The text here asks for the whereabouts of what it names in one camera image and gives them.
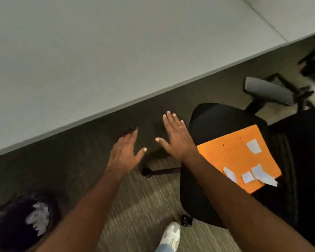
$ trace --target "floor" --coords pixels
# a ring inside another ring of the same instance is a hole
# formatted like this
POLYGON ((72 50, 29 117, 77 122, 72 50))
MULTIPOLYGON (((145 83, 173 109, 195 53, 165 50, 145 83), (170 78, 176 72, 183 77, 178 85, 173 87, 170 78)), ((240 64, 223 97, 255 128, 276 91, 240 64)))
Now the floor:
MULTIPOLYGON (((251 97, 242 91, 245 76, 258 78, 280 72, 298 86, 310 81, 299 75, 297 61, 315 47, 315 36, 264 54, 214 75, 142 101, 79 127, 0 156, 0 204, 13 194, 38 188, 54 190, 70 208, 105 169, 115 138, 129 127, 139 127, 136 150, 159 148, 155 137, 166 137, 162 114, 170 110, 189 122, 203 102, 245 108, 251 97)), ((269 124, 294 113, 296 107, 268 104, 259 112, 269 124)), ((163 153, 147 154, 152 169, 179 166, 163 153)), ((179 202, 179 174, 151 179, 135 169, 121 184, 97 251, 154 251, 164 228, 183 212, 179 202)), ((194 221, 181 230, 179 250, 239 251, 226 229, 194 221)))

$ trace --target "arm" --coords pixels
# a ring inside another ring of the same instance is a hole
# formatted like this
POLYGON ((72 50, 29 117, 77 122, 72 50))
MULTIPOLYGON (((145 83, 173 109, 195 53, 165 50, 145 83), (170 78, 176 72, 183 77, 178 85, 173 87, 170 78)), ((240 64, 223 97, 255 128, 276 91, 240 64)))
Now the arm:
POLYGON ((117 141, 104 176, 80 199, 37 252, 95 251, 122 178, 139 163, 147 150, 143 148, 134 156, 137 135, 138 130, 135 130, 117 141))
POLYGON ((168 111, 163 121, 170 144, 162 138, 156 141, 187 166, 241 250, 315 252, 285 221, 208 163, 198 153, 182 120, 168 111))

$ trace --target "black office chair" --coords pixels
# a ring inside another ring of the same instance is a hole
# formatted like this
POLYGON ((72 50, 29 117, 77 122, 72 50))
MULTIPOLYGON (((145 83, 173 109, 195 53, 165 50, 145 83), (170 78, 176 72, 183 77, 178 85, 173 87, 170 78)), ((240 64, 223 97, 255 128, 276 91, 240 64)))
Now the black office chair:
MULTIPOLYGON (((283 79, 278 74, 267 79, 274 78, 281 82, 283 79)), ((218 103, 198 105, 189 122, 189 133, 199 145, 256 124, 282 176, 277 179, 278 187, 265 185, 252 196, 315 245, 315 107, 308 100, 313 92, 308 88, 288 89, 286 85, 280 87, 250 77, 245 79, 244 91, 254 97, 245 110, 218 103), (269 101, 284 105, 297 103, 298 113, 268 126, 254 114, 269 101)), ((182 207, 191 216, 182 216, 182 224, 190 226, 193 217, 224 228, 204 192, 183 164, 180 168, 158 171, 145 168, 142 174, 151 177, 176 172, 181 172, 182 207)))

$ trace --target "chair caster wheel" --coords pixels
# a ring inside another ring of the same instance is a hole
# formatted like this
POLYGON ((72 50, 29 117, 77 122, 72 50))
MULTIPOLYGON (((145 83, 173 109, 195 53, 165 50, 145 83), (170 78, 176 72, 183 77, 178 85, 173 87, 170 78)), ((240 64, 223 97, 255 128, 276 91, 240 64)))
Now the chair caster wheel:
POLYGON ((146 178, 150 178, 152 174, 152 170, 149 168, 144 168, 142 170, 142 175, 145 176, 146 178))
POLYGON ((181 225, 191 227, 193 225, 193 218, 187 215, 181 216, 181 225))

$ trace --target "white sneaker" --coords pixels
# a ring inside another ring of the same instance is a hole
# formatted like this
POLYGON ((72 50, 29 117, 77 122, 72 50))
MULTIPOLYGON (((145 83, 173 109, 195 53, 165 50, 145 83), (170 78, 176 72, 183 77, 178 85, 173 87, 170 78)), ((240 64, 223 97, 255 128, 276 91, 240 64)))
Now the white sneaker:
POLYGON ((181 227, 176 222, 172 222, 168 227, 165 229, 162 239, 160 241, 161 244, 167 244, 172 247, 174 252, 177 250, 177 247, 180 243, 180 232, 181 227))

